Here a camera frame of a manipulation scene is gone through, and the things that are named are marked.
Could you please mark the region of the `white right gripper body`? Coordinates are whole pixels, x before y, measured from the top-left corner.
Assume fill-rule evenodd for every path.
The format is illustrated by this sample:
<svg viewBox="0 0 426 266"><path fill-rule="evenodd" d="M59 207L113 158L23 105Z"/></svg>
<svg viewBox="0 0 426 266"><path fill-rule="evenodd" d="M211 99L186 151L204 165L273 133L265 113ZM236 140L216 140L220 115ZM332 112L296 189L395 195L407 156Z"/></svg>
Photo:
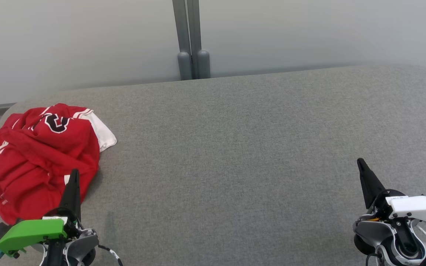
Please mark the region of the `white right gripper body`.
<svg viewBox="0 0 426 266"><path fill-rule="evenodd" d="M372 219L379 222L426 222L426 196L407 196L394 189L387 189L375 197L368 209Z"/></svg>

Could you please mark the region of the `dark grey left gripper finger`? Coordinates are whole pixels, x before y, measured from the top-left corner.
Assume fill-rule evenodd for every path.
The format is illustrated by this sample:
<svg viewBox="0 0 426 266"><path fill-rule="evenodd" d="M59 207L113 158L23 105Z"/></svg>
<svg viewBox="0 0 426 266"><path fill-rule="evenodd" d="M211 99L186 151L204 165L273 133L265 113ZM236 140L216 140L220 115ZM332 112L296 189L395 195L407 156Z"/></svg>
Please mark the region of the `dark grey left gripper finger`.
<svg viewBox="0 0 426 266"><path fill-rule="evenodd" d="M71 171L59 207L70 210L74 217L79 222L81 221L80 173L78 169L74 168Z"/></svg>

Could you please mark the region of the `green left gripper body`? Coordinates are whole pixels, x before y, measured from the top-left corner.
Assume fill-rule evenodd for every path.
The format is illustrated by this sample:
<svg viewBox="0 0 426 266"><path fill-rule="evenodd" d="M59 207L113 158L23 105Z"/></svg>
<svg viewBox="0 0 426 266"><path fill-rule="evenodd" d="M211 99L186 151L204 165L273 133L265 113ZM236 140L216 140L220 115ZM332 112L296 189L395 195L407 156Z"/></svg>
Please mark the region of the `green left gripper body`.
<svg viewBox="0 0 426 266"><path fill-rule="evenodd" d="M17 259L19 252L35 244L48 244L50 240L69 240L78 237L81 211L56 208L41 219L19 221L15 225L0 223L0 258L7 255Z"/></svg>

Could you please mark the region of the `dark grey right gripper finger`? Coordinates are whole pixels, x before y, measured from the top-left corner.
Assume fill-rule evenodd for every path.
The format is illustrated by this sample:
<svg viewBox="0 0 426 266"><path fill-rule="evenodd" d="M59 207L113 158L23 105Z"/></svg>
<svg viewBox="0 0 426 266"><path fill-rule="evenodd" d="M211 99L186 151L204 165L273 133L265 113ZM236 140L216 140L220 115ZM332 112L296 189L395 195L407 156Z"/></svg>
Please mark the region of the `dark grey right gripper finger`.
<svg viewBox="0 0 426 266"><path fill-rule="evenodd" d="M357 166L366 209L383 207L384 197L387 195L384 185L363 158L357 159Z"/></svg>

